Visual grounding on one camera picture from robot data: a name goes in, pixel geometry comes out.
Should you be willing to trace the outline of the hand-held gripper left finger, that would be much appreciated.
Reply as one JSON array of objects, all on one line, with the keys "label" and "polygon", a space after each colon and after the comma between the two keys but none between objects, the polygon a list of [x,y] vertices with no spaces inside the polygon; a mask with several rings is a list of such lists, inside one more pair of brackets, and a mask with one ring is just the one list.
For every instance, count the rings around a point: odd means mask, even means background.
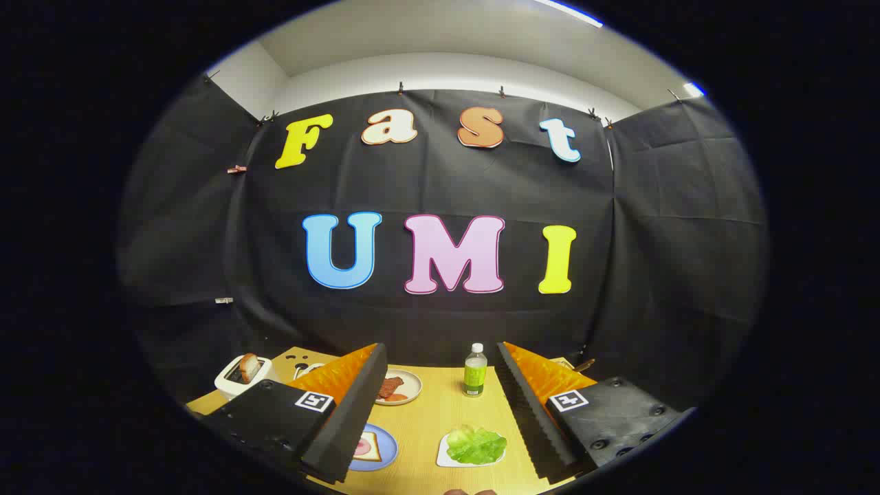
[{"label": "hand-held gripper left finger", "polygon": [[343,482],[387,371],[376,342],[283,384],[262,379],[200,420],[289,477]]}]

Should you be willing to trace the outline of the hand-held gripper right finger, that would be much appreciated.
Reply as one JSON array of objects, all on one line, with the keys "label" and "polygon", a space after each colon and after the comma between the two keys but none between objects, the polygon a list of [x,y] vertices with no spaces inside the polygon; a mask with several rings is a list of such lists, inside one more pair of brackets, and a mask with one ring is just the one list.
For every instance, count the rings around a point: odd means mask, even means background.
[{"label": "hand-held gripper right finger", "polygon": [[550,483],[593,475],[676,430],[679,410],[632,380],[593,380],[509,342],[496,372],[536,474]]}]

